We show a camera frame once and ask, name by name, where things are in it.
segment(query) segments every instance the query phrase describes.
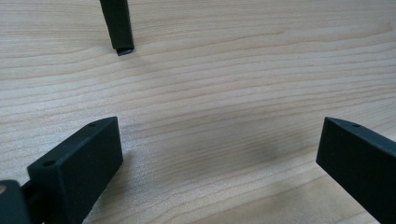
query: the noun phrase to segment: wooden table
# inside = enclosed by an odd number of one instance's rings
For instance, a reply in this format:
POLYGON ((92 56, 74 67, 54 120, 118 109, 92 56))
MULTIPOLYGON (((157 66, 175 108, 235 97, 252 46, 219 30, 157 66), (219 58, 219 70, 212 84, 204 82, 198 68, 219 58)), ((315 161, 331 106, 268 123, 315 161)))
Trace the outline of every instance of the wooden table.
POLYGON ((85 223, 376 223, 315 163, 326 116, 396 140, 393 0, 0 2, 0 179, 118 116, 124 164, 85 223))

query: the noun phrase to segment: black leg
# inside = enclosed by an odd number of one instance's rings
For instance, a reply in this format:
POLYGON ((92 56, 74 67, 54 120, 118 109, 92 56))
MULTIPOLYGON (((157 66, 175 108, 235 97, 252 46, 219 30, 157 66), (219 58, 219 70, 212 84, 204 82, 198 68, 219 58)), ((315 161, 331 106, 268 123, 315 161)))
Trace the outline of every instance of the black leg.
POLYGON ((111 44, 119 56, 134 50, 127 0, 100 0, 110 33, 111 44))

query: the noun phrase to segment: screw hole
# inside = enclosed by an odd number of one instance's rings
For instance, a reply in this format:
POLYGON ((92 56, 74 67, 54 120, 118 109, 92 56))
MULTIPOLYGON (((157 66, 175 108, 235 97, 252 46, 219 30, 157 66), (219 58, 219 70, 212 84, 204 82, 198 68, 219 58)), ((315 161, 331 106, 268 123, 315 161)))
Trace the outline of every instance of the screw hole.
POLYGON ((0 194, 4 193, 4 191, 6 191, 6 186, 4 185, 0 185, 0 194))
POLYGON ((51 166, 53 164, 55 164, 55 161, 46 161, 43 163, 43 166, 51 166))

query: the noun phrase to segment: table surface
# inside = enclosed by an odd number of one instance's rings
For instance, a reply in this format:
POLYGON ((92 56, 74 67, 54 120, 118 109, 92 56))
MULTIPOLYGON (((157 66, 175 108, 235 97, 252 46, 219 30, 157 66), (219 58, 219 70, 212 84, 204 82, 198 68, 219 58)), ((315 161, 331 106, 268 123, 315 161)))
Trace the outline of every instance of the table surface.
POLYGON ((0 179, 118 116, 124 163, 84 223, 376 223, 315 163, 325 117, 396 139, 396 1, 0 2, 0 179))

